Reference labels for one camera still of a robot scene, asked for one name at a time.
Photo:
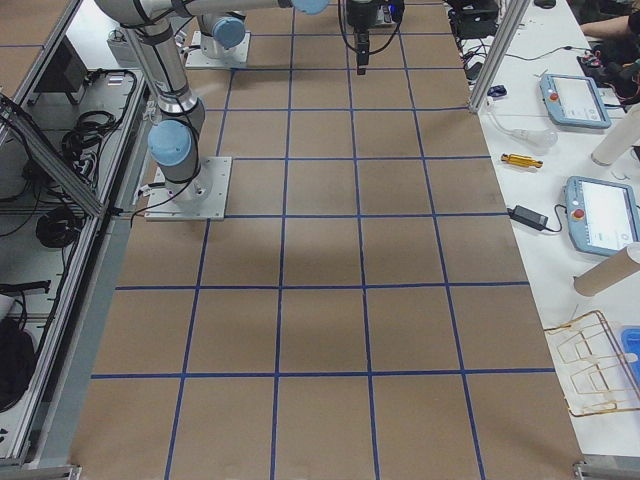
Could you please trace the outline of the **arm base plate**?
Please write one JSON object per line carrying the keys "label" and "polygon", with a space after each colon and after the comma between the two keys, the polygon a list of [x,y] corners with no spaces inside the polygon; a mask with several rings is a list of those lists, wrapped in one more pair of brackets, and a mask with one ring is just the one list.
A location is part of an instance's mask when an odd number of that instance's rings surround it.
{"label": "arm base plate", "polygon": [[247,31],[244,39],[230,49],[224,49],[219,43],[212,48],[201,48],[201,32],[196,30],[188,47],[185,67],[192,70],[207,69],[244,69],[247,65],[251,33]]}
{"label": "arm base plate", "polygon": [[200,172],[182,191],[168,183],[149,194],[149,209],[143,212],[149,221],[201,221],[225,218],[232,170],[231,157],[203,157]]}

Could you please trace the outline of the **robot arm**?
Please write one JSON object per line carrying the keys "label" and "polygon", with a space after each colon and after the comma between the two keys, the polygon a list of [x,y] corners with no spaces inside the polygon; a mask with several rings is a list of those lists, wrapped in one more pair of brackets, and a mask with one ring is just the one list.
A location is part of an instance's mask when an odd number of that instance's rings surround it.
{"label": "robot arm", "polygon": [[241,11],[226,11],[197,17],[200,29],[200,47],[211,59],[221,58],[226,51],[240,45],[246,31],[246,15]]}
{"label": "robot arm", "polygon": [[157,221],[223,219],[232,160],[199,152],[205,107],[189,84],[170,20],[197,20],[200,49],[205,57],[216,59],[244,42],[246,12],[281,8],[317,15],[327,2],[100,1],[97,5],[125,30],[159,109],[147,149],[164,185],[159,202],[149,203],[143,214]]}

